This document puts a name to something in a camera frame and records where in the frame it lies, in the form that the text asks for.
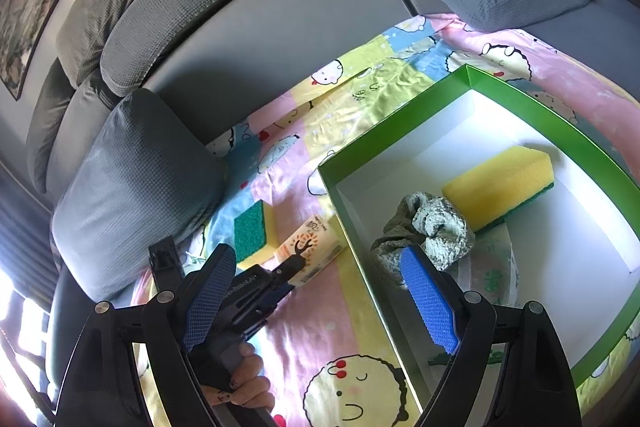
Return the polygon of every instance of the green and yellow sponge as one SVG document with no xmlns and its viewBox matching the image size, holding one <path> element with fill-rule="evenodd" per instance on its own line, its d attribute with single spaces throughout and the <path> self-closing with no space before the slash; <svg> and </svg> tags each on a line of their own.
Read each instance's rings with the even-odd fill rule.
<svg viewBox="0 0 640 427">
<path fill-rule="evenodd" d="M 273 257 L 280 243 L 271 205 L 256 201 L 236 217 L 234 241 L 238 266 L 243 270 Z"/>
<path fill-rule="evenodd" d="M 444 185 L 442 195 L 478 232 L 553 185 L 549 155 L 516 145 Z"/>
</svg>

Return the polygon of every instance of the blue gripper pad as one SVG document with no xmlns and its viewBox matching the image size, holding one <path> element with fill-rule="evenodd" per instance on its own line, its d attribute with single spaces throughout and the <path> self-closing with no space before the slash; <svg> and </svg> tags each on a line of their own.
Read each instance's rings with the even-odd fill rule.
<svg viewBox="0 0 640 427">
<path fill-rule="evenodd" d="M 180 343 L 187 353 L 191 352 L 193 346 L 204 342 L 235 275 L 236 252 L 231 248 L 225 248 L 185 315 L 184 333 Z"/>
<path fill-rule="evenodd" d="M 453 313 L 411 247 L 402 250 L 400 271 L 433 342 L 444 347 L 449 355 L 453 354 L 459 343 Z"/>
</svg>

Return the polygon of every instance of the crumpled towel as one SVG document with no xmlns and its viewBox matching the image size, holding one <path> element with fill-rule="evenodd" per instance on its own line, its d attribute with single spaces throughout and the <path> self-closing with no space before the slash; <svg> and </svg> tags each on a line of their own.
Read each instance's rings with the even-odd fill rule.
<svg viewBox="0 0 640 427">
<path fill-rule="evenodd" d="M 446 270 L 471 250 L 476 239 L 449 200 L 427 192 L 402 198 L 382 232 L 371 245 L 371 254 L 389 278 L 405 288 L 400 272 L 402 248 L 418 243 L 436 269 Z"/>
</svg>

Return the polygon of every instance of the human hand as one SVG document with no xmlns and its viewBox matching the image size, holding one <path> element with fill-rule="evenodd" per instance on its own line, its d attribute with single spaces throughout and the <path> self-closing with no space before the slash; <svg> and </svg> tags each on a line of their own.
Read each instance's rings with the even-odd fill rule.
<svg viewBox="0 0 640 427">
<path fill-rule="evenodd" d="M 207 385 L 202 386 L 202 392 L 210 406 L 222 403 L 233 403 L 248 409 L 264 407 L 269 412 L 275 405 L 275 397 L 269 393 L 271 383 L 266 377 L 260 377 L 264 367 L 262 358 L 255 354 L 254 346 L 243 343 L 239 346 L 244 359 L 231 375 L 231 389 L 233 393 L 220 391 Z"/>
</svg>

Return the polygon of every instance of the colorful blanket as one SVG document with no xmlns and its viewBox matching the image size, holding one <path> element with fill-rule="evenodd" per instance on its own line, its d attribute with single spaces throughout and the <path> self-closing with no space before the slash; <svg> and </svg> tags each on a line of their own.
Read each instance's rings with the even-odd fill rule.
<svg viewBox="0 0 640 427">
<path fill-rule="evenodd" d="M 226 158 L 228 188 L 196 234 L 187 268 L 197 268 L 218 243 L 233 245 L 234 218 L 257 200 L 274 207 L 281 241 L 312 214 L 332 217 L 319 163 L 465 63 L 554 110 L 640 180 L 640 104 L 624 90 L 524 31 L 484 34 L 453 15 L 417 16 L 334 60 L 210 144 Z M 147 274 L 134 302 L 152 292 Z M 638 325 L 578 390 L 584 412 L 638 349 Z M 280 425 L 410 426 L 418 417 L 349 251 L 283 301 L 255 343 Z M 160 407 L 153 386 L 145 389 L 150 406 Z M 162 416 L 152 413 L 154 421 Z"/>
</svg>

